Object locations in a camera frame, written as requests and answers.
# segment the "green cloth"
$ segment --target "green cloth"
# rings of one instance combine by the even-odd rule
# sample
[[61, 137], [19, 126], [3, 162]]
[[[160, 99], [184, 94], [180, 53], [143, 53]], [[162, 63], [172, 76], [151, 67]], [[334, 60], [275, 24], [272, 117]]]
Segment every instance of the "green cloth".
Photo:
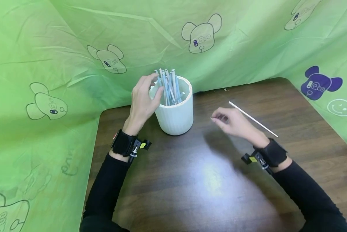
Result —
[[288, 78], [347, 142], [347, 0], [2, 0], [0, 231], [77, 231], [100, 113], [157, 68]]

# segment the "yellow label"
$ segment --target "yellow label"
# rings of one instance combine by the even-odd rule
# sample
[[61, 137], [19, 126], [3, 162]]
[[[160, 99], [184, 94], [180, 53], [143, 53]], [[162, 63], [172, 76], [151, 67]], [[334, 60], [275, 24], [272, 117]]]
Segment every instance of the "yellow label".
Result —
[[252, 163], [257, 163], [257, 159], [255, 157], [250, 157], [250, 160], [252, 161]]

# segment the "wrist strap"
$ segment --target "wrist strap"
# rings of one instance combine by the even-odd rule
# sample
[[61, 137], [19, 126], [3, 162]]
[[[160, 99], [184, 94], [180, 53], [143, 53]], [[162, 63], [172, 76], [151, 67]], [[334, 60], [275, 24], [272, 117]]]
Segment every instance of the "wrist strap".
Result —
[[270, 167], [276, 168], [280, 163], [286, 160], [287, 152], [274, 139], [269, 138], [269, 141], [270, 143], [263, 149], [253, 148], [262, 155], [264, 161], [266, 161]]

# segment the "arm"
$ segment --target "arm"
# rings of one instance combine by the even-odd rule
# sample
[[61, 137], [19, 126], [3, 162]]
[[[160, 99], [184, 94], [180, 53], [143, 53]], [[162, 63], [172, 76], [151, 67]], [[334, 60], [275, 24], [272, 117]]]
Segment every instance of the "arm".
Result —
[[[137, 135], [146, 120], [159, 106], [163, 88], [159, 88], [154, 99], [149, 97], [149, 86], [154, 85], [156, 74], [142, 76], [132, 91], [130, 116], [124, 123], [122, 131], [128, 135]], [[81, 231], [126, 231], [111, 222], [114, 208], [130, 167], [129, 157], [123, 157], [109, 151], [92, 185], [83, 213]]]
[[[228, 123], [219, 119], [223, 115]], [[269, 144], [264, 133], [257, 130], [237, 109], [219, 108], [212, 117], [213, 122], [227, 134], [243, 137], [257, 148]], [[273, 178], [301, 210], [307, 221], [305, 227], [329, 225], [328, 229], [338, 226], [335, 231], [347, 231], [345, 219], [327, 193], [291, 158], [287, 157], [278, 167], [271, 169]]]

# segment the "pencil holder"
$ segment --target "pencil holder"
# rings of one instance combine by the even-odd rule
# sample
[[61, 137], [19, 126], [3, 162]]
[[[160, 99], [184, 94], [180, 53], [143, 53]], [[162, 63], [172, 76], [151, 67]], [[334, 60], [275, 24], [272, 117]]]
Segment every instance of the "pencil holder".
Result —
[[[169, 135], [181, 135], [187, 132], [193, 125], [193, 89], [190, 82], [177, 76], [180, 91], [184, 92], [181, 96], [181, 102], [177, 105], [164, 105], [164, 94], [161, 97], [161, 104], [155, 111], [159, 126]], [[154, 98], [159, 85], [156, 82], [149, 91], [151, 99]]]

